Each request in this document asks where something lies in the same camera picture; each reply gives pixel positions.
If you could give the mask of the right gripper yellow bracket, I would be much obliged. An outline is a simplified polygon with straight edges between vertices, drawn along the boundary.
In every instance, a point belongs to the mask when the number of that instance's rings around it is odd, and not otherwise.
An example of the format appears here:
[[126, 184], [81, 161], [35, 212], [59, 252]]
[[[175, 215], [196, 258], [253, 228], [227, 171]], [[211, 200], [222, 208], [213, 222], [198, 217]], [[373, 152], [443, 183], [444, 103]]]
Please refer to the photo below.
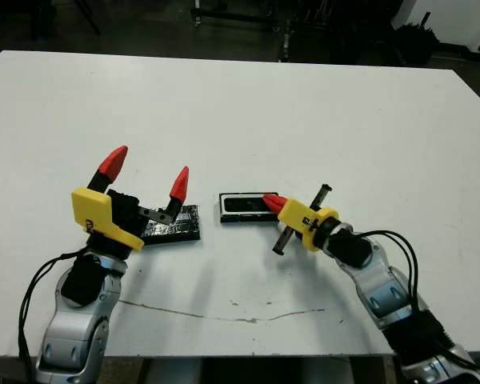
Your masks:
[[283, 250], [293, 234], [301, 235], [301, 244], [306, 250], [311, 252], [323, 250], [333, 230], [340, 225], [336, 210], [321, 207], [331, 191], [332, 188], [328, 184], [322, 184], [309, 206], [294, 198], [285, 198], [278, 194], [262, 196], [266, 206], [278, 214], [278, 220], [286, 225], [273, 247], [273, 252], [284, 255]]

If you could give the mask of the left gripper yellow bracket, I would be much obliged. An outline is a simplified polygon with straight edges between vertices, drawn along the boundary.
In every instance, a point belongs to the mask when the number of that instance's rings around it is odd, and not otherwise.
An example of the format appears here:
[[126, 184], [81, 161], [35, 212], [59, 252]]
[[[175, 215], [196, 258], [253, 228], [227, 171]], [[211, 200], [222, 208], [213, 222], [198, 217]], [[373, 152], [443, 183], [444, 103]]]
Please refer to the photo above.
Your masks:
[[71, 193], [74, 219], [89, 235], [89, 250], [119, 260], [128, 259], [133, 250], [142, 250], [142, 234], [149, 221], [166, 226], [175, 221], [186, 200], [189, 180], [189, 167], [184, 166], [164, 210], [142, 207], [136, 197], [115, 190], [105, 192], [119, 175], [127, 152], [127, 146], [113, 150], [99, 165], [87, 188], [79, 187]]

